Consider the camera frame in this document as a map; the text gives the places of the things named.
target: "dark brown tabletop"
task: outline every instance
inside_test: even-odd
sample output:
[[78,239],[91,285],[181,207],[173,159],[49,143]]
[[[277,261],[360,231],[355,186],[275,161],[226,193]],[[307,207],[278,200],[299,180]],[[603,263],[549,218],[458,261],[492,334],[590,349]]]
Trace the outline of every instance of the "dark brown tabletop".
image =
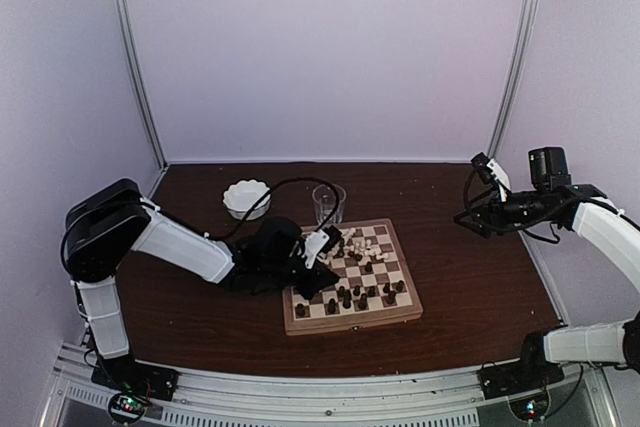
[[[469,173],[453,164],[172,166],[154,200],[213,235],[234,220],[222,193],[241,179],[317,176],[347,190],[345,221],[390,218],[420,294],[413,322],[287,337],[282,296],[230,293],[159,259],[130,253],[118,274],[127,331],[141,360],[251,375],[416,373],[516,358],[524,336],[558,325],[517,234],[483,239],[456,226]],[[267,215],[314,223],[313,185],[285,186]],[[253,232],[246,224],[239,235]]]

